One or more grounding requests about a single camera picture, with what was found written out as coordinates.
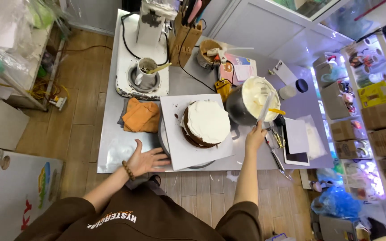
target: wooden knife block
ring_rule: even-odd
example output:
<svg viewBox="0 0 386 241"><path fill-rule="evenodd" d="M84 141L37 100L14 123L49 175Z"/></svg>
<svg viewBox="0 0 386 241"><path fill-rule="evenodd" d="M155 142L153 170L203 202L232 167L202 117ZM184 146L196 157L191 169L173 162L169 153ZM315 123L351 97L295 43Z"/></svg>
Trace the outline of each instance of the wooden knife block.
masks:
<svg viewBox="0 0 386 241"><path fill-rule="evenodd" d="M202 35L202 24L199 23L195 28L189 26L183 26L181 24L182 15L179 12L175 18L175 32L174 30L169 33L169 62L172 63L172 66L185 66L190 56L192 55L192 50Z"/></svg>

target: yellow box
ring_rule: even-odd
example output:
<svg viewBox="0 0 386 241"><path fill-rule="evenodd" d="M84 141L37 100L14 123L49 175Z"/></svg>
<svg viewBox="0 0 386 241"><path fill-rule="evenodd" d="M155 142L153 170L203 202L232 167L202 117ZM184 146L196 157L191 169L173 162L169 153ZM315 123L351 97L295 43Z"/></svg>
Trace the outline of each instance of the yellow box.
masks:
<svg viewBox="0 0 386 241"><path fill-rule="evenodd" d="M358 96L360 97L363 108L386 103L385 81L359 89Z"/></svg>

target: person's left hand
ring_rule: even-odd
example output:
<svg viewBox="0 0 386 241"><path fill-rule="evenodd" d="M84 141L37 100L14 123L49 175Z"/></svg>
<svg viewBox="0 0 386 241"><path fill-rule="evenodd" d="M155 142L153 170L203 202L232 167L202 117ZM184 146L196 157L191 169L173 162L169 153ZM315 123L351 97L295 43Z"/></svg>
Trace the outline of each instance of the person's left hand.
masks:
<svg viewBox="0 0 386 241"><path fill-rule="evenodd" d="M153 150L141 153L142 142L138 139L135 139L135 141L137 143L136 149L127 161L127 166L130 168L133 175L138 177L148 172L164 172L165 169L154 167L171 163L166 154L160 153L163 152L163 149L154 148Z"/></svg>

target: blue plastic bag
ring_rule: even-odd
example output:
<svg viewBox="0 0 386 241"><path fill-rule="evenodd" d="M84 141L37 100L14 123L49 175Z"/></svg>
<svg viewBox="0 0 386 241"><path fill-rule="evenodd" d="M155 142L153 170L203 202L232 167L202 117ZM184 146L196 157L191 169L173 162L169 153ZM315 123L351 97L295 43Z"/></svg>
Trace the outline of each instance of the blue plastic bag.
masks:
<svg viewBox="0 0 386 241"><path fill-rule="evenodd" d="M341 187L330 187L312 201L311 209L316 214L356 219L359 217L362 203L355 200L350 193Z"/></svg>

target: sticker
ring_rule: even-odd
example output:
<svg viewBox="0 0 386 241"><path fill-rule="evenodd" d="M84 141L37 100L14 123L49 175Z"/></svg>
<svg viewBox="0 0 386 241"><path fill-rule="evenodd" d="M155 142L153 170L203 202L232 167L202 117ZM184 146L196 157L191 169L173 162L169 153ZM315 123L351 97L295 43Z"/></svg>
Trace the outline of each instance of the sticker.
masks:
<svg viewBox="0 0 386 241"><path fill-rule="evenodd" d="M41 209L44 203L44 197L47 194L47 190L50 182L50 163L46 162L41 169L41 173L38 176L38 196L40 197L40 204L38 208Z"/></svg>

